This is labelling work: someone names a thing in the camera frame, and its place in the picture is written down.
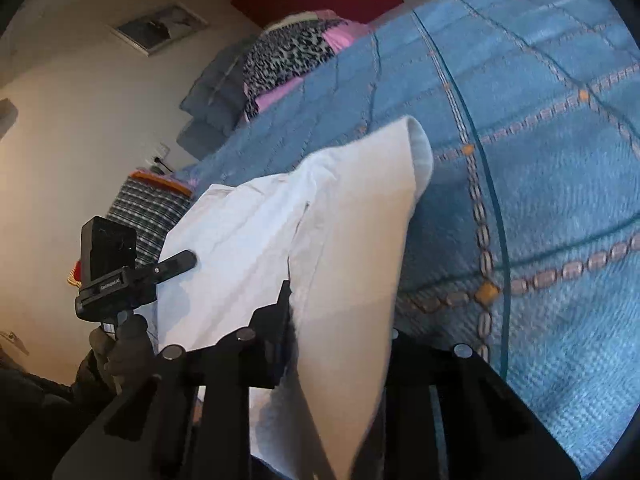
black glove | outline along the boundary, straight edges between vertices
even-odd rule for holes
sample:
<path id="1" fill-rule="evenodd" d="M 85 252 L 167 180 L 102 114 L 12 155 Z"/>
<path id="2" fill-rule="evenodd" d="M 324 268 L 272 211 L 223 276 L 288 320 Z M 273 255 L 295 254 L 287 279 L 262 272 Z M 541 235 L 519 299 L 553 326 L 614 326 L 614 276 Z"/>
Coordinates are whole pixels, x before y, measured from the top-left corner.
<path id="1" fill-rule="evenodd" d="M 116 390 L 114 377 L 122 388 L 126 388 L 144 373 L 154 359 L 154 349 L 146 329 L 146 319 L 135 314 L 117 327 L 116 340 L 109 337 L 102 327 L 89 334 L 98 372 L 111 390 Z"/>

pink fabric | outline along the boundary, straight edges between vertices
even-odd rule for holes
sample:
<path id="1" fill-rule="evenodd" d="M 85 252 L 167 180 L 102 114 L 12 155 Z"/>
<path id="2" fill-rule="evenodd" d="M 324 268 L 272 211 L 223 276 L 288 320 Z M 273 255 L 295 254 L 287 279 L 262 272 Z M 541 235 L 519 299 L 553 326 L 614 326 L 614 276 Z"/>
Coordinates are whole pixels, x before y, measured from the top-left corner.
<path id="1" fill-rule="evenodd" d="M 350 47 L 358 38 L 366 36 L 370 32 L 369 25 L 345 20 L 345 23 L 329 28 L 322 36 L 334 53 L 338 54 L 341 50 Z"/>
<path id="2" fill-rule="evenodd" d="M 318 15 L 318 18 L 322 20 L 330 20 L 336 17 L 335 12 L 333 12 L 332 10 L 316 10 L 316 14 Z M 322 36 L 332 48 L 334 54 L 338 54 L 338 52 L 344 50 L 345 48 L 349 48 L 358 38 L 366 36 L 370 32 L 371 28 L 369 27 L 369 25 L 345 20 L 345 23 L 341 23 L 340 25 L 337 25 L 337 27 L 327 29 L 327 31 Z M 258 105 L 258 110 L 260 110 L 260 113 L 265 111 L 272 104 L 274 104 L 274 102 L 279 101 L 294 88 L 300 85 L 300 83 L 302 83 L 302 80 L 303 79 L 301 77 L 295 77 L 284 83 L 284 85 L 280 85 L 270 92 L 257 97 L 255 99 L 255 103 Z"/>
<path id="3" fill-rule="evenodd" d="M 332 10 L 329 10 L 329 9 L 314 10 L 314 12 L 316 13 L 316 16 L 318 17 L 318 20 L 332 20 L 334 18 L 338 18 L 338 15 L 335 12 L 333 12 Z"/>
<path id="4" fill-rule="evenodd" d="M 267 108 L 269 108 L 272 104 L 274 104 L 274 102 L 282 99 L 285 95 L 291 92 L 296 86 L 302 83 L 302 81 L 303 79 L 301 77 L 295 77 L 293 79 L 290 79 L 286 83 L 284 83 L 284 85 L 280 85 L 274 88 L 273 90 L 271 90 L 270 92 L 267 92 L 266 94 L 262 94 L 260 95 L 260 97 L 257 97 L 255 99 L 255 103 L 258 105 L 258 110 L 260 110 L 260 113 L 262 113 Z"/>

leopard print fabric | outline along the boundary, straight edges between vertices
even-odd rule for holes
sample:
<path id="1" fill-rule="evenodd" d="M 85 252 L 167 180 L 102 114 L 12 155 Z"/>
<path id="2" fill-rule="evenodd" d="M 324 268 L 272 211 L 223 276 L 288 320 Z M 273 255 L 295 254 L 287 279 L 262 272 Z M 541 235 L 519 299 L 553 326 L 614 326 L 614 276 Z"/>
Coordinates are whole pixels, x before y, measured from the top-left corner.
<path id="1" fill-rule="evenodd" d="M 263 34 L 244 59 L 244 84 L 248 119 L 258 115 L 255 99 L 294 77 L 326 63 L 334 51 L 322 34 L 344 20 L 308 20 Z"/>

picture frame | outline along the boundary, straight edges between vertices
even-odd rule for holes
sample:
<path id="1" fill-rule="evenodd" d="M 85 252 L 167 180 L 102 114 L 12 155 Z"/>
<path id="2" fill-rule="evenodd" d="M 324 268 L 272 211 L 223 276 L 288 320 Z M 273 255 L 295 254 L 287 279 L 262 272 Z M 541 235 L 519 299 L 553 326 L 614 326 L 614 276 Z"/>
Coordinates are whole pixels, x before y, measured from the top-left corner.
<path id="1" fill-rule="evenodd" d="M 170 3 L 111 27 L 121 40 L 146 56 L 207 28 L 209 23 L 180 3 Z"/>

bed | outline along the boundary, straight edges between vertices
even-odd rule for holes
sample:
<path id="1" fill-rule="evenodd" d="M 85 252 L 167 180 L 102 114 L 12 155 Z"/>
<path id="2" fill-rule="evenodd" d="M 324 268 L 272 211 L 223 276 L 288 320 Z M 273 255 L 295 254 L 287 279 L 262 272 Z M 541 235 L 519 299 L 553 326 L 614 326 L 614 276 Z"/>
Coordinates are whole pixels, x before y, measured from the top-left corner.
<path id="1" fill-rule="evenodd" d="M 588 475 L 640 398 L 640 50 L 608 0 L 433 0 L 175 177 L 199 197 L 416 117 L 396 326 L 475 348 Z"/>

